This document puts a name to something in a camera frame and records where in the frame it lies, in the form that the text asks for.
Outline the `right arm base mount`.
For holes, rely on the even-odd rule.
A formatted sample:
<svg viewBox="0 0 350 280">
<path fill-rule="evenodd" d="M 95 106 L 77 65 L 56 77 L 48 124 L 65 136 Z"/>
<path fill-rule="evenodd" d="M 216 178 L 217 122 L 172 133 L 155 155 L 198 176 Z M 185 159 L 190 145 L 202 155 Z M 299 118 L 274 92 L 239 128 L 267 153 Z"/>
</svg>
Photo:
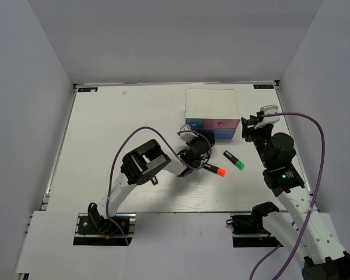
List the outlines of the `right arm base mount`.
<svg viewBox="0 0 350 280">
<path fill-rule="evenodd" d="M 258 229 L 251 215 L 232 215 L 226 220 L 234 248 L 274 248 L 280 242 L 270 232 Z"/>
</svg>

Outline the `blue small drawer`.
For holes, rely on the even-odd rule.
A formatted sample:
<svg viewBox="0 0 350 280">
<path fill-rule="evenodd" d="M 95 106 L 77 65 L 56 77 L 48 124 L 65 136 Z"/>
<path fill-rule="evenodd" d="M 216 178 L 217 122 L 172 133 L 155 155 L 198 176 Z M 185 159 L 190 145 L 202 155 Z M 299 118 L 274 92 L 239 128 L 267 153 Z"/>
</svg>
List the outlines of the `blue small drawer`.
<svg viewBox="0 0 350 280">
<path fill-rule="evenodd" d="M 185 121 L 192 130 L 203 129 L 204 119 L 202 118 L 186 118 Z"/>
</svg>

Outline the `pink drawer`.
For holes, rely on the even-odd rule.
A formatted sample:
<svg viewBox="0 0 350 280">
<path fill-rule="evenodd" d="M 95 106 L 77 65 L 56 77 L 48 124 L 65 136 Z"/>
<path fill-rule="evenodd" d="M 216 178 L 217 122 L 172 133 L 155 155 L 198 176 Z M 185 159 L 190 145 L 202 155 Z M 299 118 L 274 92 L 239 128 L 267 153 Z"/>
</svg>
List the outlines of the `pink drawer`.
<svg viewBox="0 0 350 280">
<path fill-rule="evenodd" d="M 239 119 L 205 119 L 203 122 L 203 129 L 215 130 L 235 130 L 239 124 Z"/>
</svg>

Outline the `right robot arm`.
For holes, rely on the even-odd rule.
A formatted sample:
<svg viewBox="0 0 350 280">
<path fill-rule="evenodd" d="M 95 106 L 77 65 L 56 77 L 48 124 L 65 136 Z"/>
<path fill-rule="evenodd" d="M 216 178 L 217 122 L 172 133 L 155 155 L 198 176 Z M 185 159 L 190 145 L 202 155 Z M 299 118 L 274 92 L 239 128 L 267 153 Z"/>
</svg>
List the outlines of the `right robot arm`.
<svg viewBox="0 0 350 280">
<path fill-rule="evenodd" d="M 281 114 L 261 109 L 248 120 L 243 118 L 242 137 L 253 142 L 265 167 L 267 187 L 285 207 L 294 221 L 288 224 L 275 204 L 266 202 L 253 208 L 252 227 L 269 231 L 290 254 L 276 273 L 278 279 L 292 260 L 302 269 L 303 279 L 350 279 L 350 254 L 329 231 L 314 208 L 318 189 L 309 193 L 292 164 L 296 155 L 294 141 L 284 133 L 272 133 Z"/>
</svg>

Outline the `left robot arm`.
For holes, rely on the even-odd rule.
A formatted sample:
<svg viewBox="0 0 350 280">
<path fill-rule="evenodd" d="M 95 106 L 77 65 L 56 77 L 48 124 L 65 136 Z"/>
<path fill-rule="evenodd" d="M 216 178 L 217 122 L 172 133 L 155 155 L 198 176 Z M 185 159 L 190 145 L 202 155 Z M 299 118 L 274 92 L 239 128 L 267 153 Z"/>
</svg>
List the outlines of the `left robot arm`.
<svg viewBox="0 0 350 280">
<path fill-rule="evenodd" d="M 158 141 L 151 139 L 122 158 L 120 172 L 110 179 L 107 195 L 98 203 L 90 203 L 88 218 L 97 233 L 113 228 L 113 217 L 118 208 L 137 186 L 149 181 L 156 184 L 156 175 L 165 170 L 177 177 L 185 177 L 203 167 L 211 157 L 215 144 L 213 132 L 200 130 L 180 134 L 187 148 L 176 154 L 166 154 Z"/>
</svg>

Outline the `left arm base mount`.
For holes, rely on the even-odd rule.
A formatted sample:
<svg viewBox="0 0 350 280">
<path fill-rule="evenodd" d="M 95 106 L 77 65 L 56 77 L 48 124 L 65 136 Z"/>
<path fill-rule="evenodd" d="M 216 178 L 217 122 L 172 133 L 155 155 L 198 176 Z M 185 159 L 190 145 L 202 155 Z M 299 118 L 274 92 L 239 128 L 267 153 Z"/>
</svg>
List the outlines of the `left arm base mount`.
<svg viewBox="0 0 350 280">
<path fill-rule="evenodd" d="M 119 213 L 113 217 L 113 220 L 122 228 L 128 243 L 120 229 L 110 220 L 104 220 L 101 227 L 97 229 L 87 213 L 80 213 L 76 221 L 73 245 L 113 247 L 129 245 L 134 236 L 136 214 Z"/>
</svg>

